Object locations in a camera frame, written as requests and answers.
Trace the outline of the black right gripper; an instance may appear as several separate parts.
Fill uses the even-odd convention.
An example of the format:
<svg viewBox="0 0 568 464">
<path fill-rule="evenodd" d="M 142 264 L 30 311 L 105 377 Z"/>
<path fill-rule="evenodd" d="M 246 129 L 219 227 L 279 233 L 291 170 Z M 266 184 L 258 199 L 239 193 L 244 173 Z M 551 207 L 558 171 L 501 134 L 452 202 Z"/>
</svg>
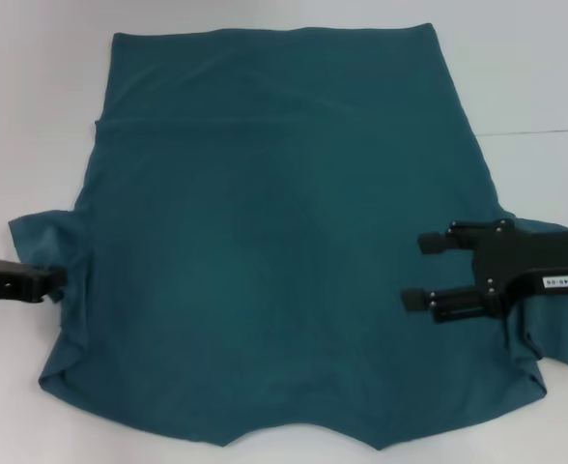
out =
<svg viewBox="0 0 568 464">
<path fill-rule="evenodd" d="M 443 233 L 418 236 L 422 253 L 476 252 L 475 287 L 402 291 L 406 312 L 428 312 L 435 323 L 503 319 L 520 300 L 568 295 L 568 230 L 531 233 L 512 221 L 452 221 Z"/>
</svg>

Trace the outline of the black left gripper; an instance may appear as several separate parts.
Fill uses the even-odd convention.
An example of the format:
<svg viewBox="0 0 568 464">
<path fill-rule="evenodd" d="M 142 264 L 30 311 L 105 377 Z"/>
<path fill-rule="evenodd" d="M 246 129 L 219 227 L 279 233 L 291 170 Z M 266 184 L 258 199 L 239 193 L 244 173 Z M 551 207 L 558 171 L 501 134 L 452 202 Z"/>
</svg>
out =
<svg viewBox="0 0 568 464">
<path fill-rule="evenodd" d="M 0 260 L 0 300 L 24 303 L 58 303 L 58 290 L 67 284 L 65 270 L 42 270 L 21 263 Z"/>
</svg>

